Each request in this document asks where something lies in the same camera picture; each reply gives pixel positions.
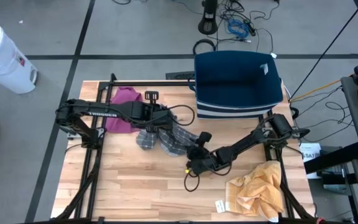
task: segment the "plaid cloth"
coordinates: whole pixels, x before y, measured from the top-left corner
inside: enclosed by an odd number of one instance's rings
[[[152,149],[161,141],[161,148],[170,156],[180,156],[186,154],[186,147],[195,145],[194,140],[198,136],[191,134],[184,128],[174,123],[172,130],[159,129],[157,133],[148,133],[146,130],[140,130],[136,137],[136,143],[144,150]]]

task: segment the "white container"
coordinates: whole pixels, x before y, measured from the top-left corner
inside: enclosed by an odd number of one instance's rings
[[[0,27],[0,84],[14,93],[28,93],[35,88],[38,70],[15,46]]]

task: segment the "orange towel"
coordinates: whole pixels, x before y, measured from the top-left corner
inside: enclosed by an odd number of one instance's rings
[[[280,163],[265,162],[249,175],[226,183],[226,210],[278,222],[278,213],[283,212],[280,183]]]

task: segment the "white sticker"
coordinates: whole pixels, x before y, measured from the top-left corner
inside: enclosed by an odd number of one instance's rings
[[[230,211],[230,203],[226,202],[225,206],[226,206],[226,211]]]
[[[320,144],[319,143],[302,143],[300,150],[303,154],[303,162],[307,162],[311,159],[320,156]],[[317,173],[308,174],[308,179],[318,179]]]
[[[265,75],[269,72],[269,68],[268,68],[267,64],[260,65],[259,68],[263,68],[263,69],[264,69]]]
[[[215,205],[216,205],[216,211],[218,213],[222,213],[225,211],[224,209],[224,204],[223,204],[223,201],[222,200],[218,200],[215,202]]]

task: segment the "wooden table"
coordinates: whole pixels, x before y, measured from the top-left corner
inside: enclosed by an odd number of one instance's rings
[[[84,81],[80,99],[95,101],[98,85],[99,81]],[[134,88],[142,95],[147,90],[158,91],[160,99],[157,103],[167,106],[186,104],[196,110],[195,94],[187,86],[135,86]],[[116,90],[117,87],[113,87],[113,96]],[[186,123],[191,119],[191,112],[187,108],[175,108],[173,112],[178,116],[179,122]],[[286,97],[273,109],[273,112],[284,114],[290,124],[293,124]],[[88,126],[91,125],[90,117],[83,119]],[[185,128],[195,134],[200,134],[202,131],[211,133],[213,136],[206,144],[206,148],[213,150],[240,140],[248,135],[258,122],[258,119],[200,120],[196,118],[191,126]],[[110,221],[265,221],[262,217],[245,217],[230,212],[217,213],[215,207],[215,201],[225,198],[225,185],[228,180],[248,174],[257,165],[266,161],[262,145],[239,155],[233,163],[232,170],[226,176],[221,177],[210,172],[201,174],[198,189],[195,192],[187,192],[183,186],[186,156],[170,157],[160,148],[159,143],[154,149],[144,151],[136,144],[136,136],[137,133],[107,133],[93,220],[103,216]],[[68,147],[78,143],[80,143],[79,139],[69,141]],[[289,140],[289,146],[298,149],[296,140]],[[60,214],[76,194],[80,185],[85,151],[86,149],[75,147],[67,152],[51,217]],[[310,214],[314,214],[313,199],[300,154],[284,149],[282,157],[290,190],[302,206]],[[195,184],[196,179],[188,180],[189,188]],[[88,197],[89,194],[86,194],[85,202],[88,201]],[[86,210],[86,206],[87,204],[84,203],[83,211]]]

